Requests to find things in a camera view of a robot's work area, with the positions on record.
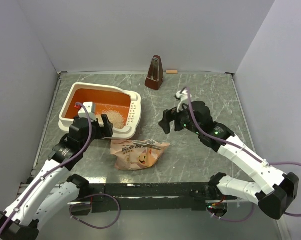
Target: snack bag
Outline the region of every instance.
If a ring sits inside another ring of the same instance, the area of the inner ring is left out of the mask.
[[[117,156],[115,168],[141,170],[152,167],[169,147],[169,143],[154,140],[112,140],[110,154]]]

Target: white backdrop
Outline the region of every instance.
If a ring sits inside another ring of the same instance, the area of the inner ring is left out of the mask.
[[[57,71],[235,73],[274,0],[17,0]]]
[[[15,0],[0,0],[0,211],[30,176],[58,75]]]
[[[235,84],[257,152],[269,162],[301,163],[301,0],[277,0],[249,48]],[[281,166],[299,176],[289,208],[301,213],[301,168]],[[286,217],[301,240],[301,217]]]

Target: orange litter tray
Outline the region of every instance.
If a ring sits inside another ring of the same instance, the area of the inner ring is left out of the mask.
[[[141,95],[134,91],[122,90],[115,86],[90,83],[74,83],[59,114],[59,128],[68,132],[74,117],[78,115],[75,103],[96,104],[96,117],[101,126],[102,114],[114,124],[110,139],[130,139],[134,136],[142,116]]]

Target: gray marble surface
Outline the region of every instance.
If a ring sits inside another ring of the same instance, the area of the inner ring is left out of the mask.
[[[247,126],[234,89],[233,80],[227,74],[171,74],[159,91],[145,87],[145,74],[65,74],[53,105],[49,124],[44,137],[37,170],[40,170],[47,156],[65,134],[59,129],[59,113],[66,97],[76,82],[110,85],[124,90],[138,92],[141,97],[142,117],[133,139],[154,139],[168,142],[166,150],[152,168],[138,171],[117,170],[116,156],[110,154],[110,140],[95,140],[84,158],[74,167],[72,174],[79,174],[90,183],[189,183],[208,182],[212,175],[221,172],[241,180],[249,177],[228,159],[213,152],[193,133],[183,130],[165,135],[158,122],[163,111],[175,107],[178,102],[175,93],[189,86],[193,101],[204,101],[210,108],[213,119],[223,123],[239,136],[250,148]]]

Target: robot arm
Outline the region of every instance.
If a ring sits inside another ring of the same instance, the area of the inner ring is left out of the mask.
[[[107,115],[102,115],[104,126],[99,125],[95,116],[95,104],[86,102],[83,104],[91,118],[92,135],[88,146],[94,139],[102,139],[113,135],[113,124],[110,123]],[[90,126],[84,109],[80,109],[78,116],[74,118],[73,124],[69,128],[69,133],[65,134],[59,144],[57,144],[45,162],[44,167],[31,182],[27,189],[16,199],[4,212],[0,211],[0,229],[12,213],[14,216],[9,220],[0,238],[3,240],[35,240],[39,230],[44,224],[56,214],[67,203],[89,195],[89,182],[79,176],[72,175],[62,186],[60,191],[49,196],[56,184],[60,182],[73,167],[83,158],[82,151],[89,138]],[[52,171],[60,164],[65,163],[72,157],[73,161],[57,168],[45,177],[45,174]]]
[[[211,178],[210,184],[222,195],[250,201],[257,204],[269,217],[280,219],[297,196],[298,177],[292,172],[286,174],[270,166],[227,126],[213,121],[211,111],[204,102],[194,101],[191,103],[194,117],[206,133],[202,134],[196,127],[189,105],[186,104],[189,102],[187,90],[179,91],[175,97],[182,104],[163,112],[159,125],[164,132],[170,133],[170,123],[174,121],[175,131],[187,129],[197,134],[205,146],[232,161],[253,180],[247,182],[218,173]]]

